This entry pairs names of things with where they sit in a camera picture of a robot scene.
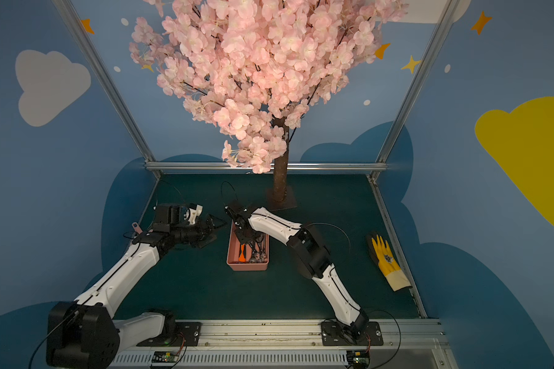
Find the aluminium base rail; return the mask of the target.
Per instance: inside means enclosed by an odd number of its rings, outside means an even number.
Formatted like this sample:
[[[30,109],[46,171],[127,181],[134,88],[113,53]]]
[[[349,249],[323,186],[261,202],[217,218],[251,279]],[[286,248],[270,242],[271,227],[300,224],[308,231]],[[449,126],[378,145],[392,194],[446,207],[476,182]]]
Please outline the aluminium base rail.
[[[440,322],[378,319],[352,339],[331,319],[170,321],[158,315],[117,321],[107,334],[66,338],[52,366],[61,368],[334,367],[456,368]]]

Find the pink plastic dustpan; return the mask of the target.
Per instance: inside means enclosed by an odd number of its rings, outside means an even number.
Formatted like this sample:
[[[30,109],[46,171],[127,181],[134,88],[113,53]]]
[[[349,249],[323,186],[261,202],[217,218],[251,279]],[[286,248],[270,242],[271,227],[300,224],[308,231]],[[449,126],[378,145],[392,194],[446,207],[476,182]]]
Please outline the pink plastic dustpan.
[[[139,224],[137,222],[132,223],[132,233],[130,235],[130,238],[134,239],[141,235],[143,233],[142,229],[140,228]]]

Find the orange handled adjustable wrench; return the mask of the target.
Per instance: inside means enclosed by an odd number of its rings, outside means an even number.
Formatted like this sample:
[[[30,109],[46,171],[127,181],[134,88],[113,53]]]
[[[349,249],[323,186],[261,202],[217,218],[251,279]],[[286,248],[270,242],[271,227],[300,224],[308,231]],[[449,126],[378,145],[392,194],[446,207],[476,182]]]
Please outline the orange handled adjustable wrench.
[[[247,262],[247,245],[246,244],[241,244],[240,247],[239,247],[238,262],[241,263],[241,264],[242,263],[246,264],[246,262]]]

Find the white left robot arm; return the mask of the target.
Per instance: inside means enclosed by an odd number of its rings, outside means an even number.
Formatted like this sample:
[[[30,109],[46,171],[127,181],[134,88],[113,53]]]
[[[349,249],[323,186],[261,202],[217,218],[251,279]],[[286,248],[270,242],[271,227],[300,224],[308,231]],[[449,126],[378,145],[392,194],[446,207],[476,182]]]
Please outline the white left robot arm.
[[[173,344],[179,337],[172,312],[153,309],[117,321],[115,313],[140,279],[177,244],[204,247],[226,223],[201,220],[155,223],[136,236],[121,259],[74,301],[49,313],[46,363],[60,368],[107,368],[120,351],[144,341]]]

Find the pink plastic storage box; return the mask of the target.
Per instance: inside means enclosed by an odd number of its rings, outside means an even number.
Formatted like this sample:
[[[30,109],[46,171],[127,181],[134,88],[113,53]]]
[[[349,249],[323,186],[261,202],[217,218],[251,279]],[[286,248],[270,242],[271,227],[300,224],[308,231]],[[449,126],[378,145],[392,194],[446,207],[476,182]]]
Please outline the pink plastic storage box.
[[[261,244],[251,246],[247,244],[247,262],[239,263],[239,247],[240,242],[235,236],[234,223],[231,224],[229,235],[229,247],[226,256],[226,264],[234,272],[263,272],[266,271],[269,265],[269,239],[263,236]]]

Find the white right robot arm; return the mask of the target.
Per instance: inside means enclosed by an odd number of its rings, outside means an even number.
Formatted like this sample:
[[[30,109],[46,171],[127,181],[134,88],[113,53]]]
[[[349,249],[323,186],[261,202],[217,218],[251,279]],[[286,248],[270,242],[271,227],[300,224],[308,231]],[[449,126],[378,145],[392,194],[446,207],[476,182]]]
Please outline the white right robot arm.
[[[238,240],[249,244],[265,235],[284,244],[300,275],[313,280],[325,295],[339,326],[356,340],[365,332],[369,317],[347,291],[322,237],[313,224],[287,221],[263,207],[227,205]]]

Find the pink cherry blossom tree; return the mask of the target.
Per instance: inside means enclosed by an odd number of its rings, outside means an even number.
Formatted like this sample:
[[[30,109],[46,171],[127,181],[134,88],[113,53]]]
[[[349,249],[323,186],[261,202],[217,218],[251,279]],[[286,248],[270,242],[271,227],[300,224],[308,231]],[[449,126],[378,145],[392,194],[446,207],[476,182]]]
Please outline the pink cherry blossom tree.
[[[348,85],[349,70],[375,61],[382,28],[404,1],[235,0],[154,2],[162,28],[137,18],[132,60],[196,121],[227,136],[223,160],[272,172],[271,200],[287,197],[292,134],[318,102]]]

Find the yellow rubber glove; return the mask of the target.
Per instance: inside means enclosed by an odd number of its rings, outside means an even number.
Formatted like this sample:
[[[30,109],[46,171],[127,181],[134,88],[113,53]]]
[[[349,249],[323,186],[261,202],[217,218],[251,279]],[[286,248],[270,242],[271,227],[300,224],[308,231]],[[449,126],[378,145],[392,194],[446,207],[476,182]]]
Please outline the yellow rubber glove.
[[[392,249],[382,236],[372,233],[367,237],[370,258],[376,264],[394,292],[411,288],[412,284],[396,261]]]

